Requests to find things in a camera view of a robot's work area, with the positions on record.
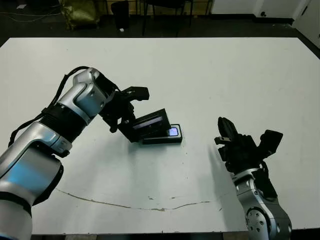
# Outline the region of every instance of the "phone screen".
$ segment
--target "phone screen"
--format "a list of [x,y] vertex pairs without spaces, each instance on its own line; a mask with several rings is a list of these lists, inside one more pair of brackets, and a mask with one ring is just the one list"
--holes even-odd
[[169,129],[169,136],[178,136],[178,129],[176,127],[172,127]]

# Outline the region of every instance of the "smartphone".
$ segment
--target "smartphone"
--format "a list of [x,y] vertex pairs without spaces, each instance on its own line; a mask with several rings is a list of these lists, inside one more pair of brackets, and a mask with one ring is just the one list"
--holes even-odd
[[180,124],[171,124],[170,129],[160,132],[157,135],[145,137],[141,140],[142,144],[174,144],[182,142],[182,132]]

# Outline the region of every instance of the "black cable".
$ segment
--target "black cable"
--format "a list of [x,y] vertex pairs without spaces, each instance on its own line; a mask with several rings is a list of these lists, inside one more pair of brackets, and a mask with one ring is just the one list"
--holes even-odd
[[[68,78],[70,76],[72,76],[73,74],[75,74],[76,72],[78,72],[79,70],[83,70],[83,69],[88,69],[89,67],[88,66],[78,66],[76,67],[75,69],[73,69],[71,72],[69,72],[67,75],[64,75],[59,87],[58,87],[58,90],[54,96],[54,98],[52,99],[52,101],[50,102],[50,104],[48,105],[47,109],[53,107],[56,102],[58,101],[65,85],[66,85],[66,82],[68,80]],[[8,143],[8,147],[10,147],[14,142],[15,142],[15,138],[18,134],[18,132],[21,130],[21,129],[24,129],[26,127],[28,127],[30,124],[32,124],[34,121],[37,121],[39,119],[41,119],[43,117],[43,113],[41,112],[40,114],[38,114],[34,119],[31,119],[29,121],[26,121],[25,123],[21,124],[16,130],[14,130],[12,133],[11,133],[11,136],[10,136],[10,140],[9,140],[9,143]]]
[[261,166],[263,171],[266,173],[266,176],[269,177],[269,169],[265,161],[261,161]]

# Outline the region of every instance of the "green bag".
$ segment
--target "green bag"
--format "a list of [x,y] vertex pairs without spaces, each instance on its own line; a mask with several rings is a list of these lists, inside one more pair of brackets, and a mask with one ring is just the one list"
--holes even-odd
[[100,20],[94,0],[60,0],[60,5],[68,29],[98,24]]

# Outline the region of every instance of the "chair leg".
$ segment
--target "chair leg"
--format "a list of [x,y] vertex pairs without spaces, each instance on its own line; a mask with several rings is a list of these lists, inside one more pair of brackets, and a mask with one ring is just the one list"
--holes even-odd
[[147,11],[148,11],[148,4],[143,3],[143,25],[142,25],[142,36],[145,35],[145,30],[146,30],[146,21],[147,21]]
[[190,1],[190,20],[189,20],[189,27],[191,26],[191,21],[192,21],[192,10],[194,8],[194,0]]
[[208,2],[206,3],[205,15],[207,15],[207,14],[208,14],[209,2],[210,2],[210,0],[208,0]]
[[181,13],[180,13],[181,16],[184,14],[184,10],[185,10],[185,4],[183,4],[181,7]]
[[105,0],[105,11],[106,11],[106,14],[109,15],[108,1],[107,0]]

